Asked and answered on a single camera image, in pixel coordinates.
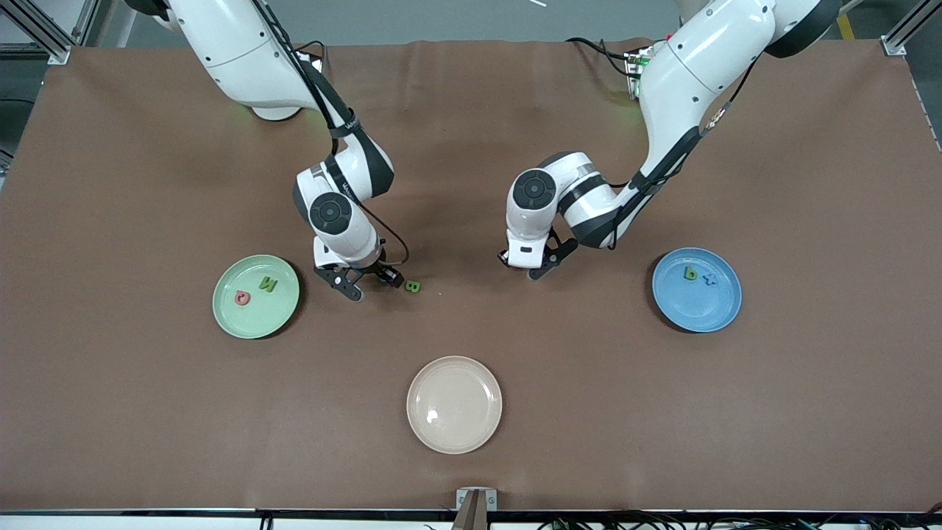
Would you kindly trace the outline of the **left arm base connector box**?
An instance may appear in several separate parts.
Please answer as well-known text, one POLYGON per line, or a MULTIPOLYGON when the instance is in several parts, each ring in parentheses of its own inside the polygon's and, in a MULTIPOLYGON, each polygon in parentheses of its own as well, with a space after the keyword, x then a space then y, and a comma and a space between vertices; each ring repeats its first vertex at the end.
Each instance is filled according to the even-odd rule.
POLYGON ((655 46, 649 45, 623 54, 623 64, 625 64, 627 73, 627 88, 631 100, 638 100, 640 97, 640 75, 650 63, 654 50, 655 46))

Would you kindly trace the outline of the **brown table mat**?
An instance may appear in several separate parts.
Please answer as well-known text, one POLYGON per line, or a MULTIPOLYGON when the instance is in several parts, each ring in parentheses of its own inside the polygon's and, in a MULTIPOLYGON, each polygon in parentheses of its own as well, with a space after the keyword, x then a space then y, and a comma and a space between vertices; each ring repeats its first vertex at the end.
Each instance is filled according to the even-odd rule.
POLYGON ((583 151, 637 170, 645 125, 571 43, 334 47, 327 71, 396 179, 368 202, 418 293, 312 272, 291 191, 330 137, 266 123, 188 49, 78 49, 45 74, 0 192, 0 509, 923 511, 942 501, 942 153, 905 60, 875 41, 763 57, 612 251, 505 268, 520 172, 583 151), (657 308, 667 252, 743 288, 700 334, 657 308), (223 272, 300 281, 262 339, 223 331, 223 272), (494 436, 424 446, 414 376, 497 377, 494 436))

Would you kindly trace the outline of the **light green plate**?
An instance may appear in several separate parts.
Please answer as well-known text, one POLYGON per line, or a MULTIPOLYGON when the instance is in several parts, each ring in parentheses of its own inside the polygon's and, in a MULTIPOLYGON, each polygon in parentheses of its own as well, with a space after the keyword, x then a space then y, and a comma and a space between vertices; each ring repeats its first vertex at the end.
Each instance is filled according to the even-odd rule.
POLYGON ((219 327, 239 339, 262 339, 279 331, 294 315, 300 301, 300 281, 289 262, 275 255, 252 255, 233 263, 214 288, 211 308, 219 327), (272 293, 260 291, 263 276, 279 279, 272 293), (250 303, 233 302, 237 291, 250 294, 250 303))

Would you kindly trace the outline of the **beige plate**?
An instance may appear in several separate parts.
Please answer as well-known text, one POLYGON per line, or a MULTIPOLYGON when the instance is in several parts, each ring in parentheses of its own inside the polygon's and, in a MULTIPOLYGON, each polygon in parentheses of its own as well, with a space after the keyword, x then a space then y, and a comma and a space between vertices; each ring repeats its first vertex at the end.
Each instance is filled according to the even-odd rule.
POLYGON ((491 370, 466 356, 445 356, 424 366, 411 382, 406 414, 424 446, 464 455, 497 432, 503 396, 491 370))

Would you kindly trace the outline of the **blue plate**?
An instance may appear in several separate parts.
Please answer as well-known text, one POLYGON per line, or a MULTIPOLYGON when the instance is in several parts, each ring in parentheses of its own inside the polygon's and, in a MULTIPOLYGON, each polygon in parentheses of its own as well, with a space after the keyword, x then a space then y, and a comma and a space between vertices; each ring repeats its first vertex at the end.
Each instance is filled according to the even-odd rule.
POLYGON ((715 252, 683 247, 662 256, 651 280, 657 308, 670 322, 693 333, 712 333, 730 325, 743 306, 743 286, 732 266, 715 252), (686 266, 699 272, 697 281, 683 278, 686 266), (701 275, 723 276, 717 286, 705 286, 701 275))

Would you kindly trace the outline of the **black table edge rail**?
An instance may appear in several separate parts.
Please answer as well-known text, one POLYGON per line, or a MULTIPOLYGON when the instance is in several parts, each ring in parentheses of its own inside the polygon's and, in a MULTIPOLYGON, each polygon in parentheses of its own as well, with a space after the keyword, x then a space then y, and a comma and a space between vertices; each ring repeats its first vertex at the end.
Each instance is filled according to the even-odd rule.
MULTIPOLYGON (((820 509, 498 509, 495 515, 509 516, 529 516, 529 515, 548 515, 548 514, 627 514, 629 512, 648 512, 669 514, 674 517, 690 516, 698 517, 701 515, 750 515, 762 517, 763 515, 786 516, 790 515, 812 515, 812 516, 831 516, 841 515, 847 517, 857 517, 861 515, 883 516, 883 517, 911 517, 916 519, 929 519, 930 517, 942 517, 942 504, 937 507, 924 511, 886 511, 886 510, 820 510, 820 509)), ((359 517, 391 517, 394 514, 407 514, 414 519, 420 516, 445 516, 455 515, 457 509, 233 509, 232 507, 219 507, 219 509, 145 509, 144 507, 131 507, 131 509, 0 509, 0 515, 128 515, 128 516, 148 516, 148 515, 167 515, 167 516, 209 516, 209 515, 261 515, 262 513, 273 514, 300 514, 303 517, 327 517, 337 515, 343 519, 352 519, 359 517)))

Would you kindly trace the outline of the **aluminium frame profile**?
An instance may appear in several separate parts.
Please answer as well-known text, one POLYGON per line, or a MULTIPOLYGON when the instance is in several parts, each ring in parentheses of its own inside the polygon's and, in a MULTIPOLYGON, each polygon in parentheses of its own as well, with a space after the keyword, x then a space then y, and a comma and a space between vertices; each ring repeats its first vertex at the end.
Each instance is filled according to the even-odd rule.
POLYGON ((0 0, 0 60, 46 57, 64 65, 91 45, 103 0, 0 0))
POLYGON ((905 44, 942 9, 942 0, 916 0, 908 11, 885 35, 880 37, 885 56, 905 56, 905 44))

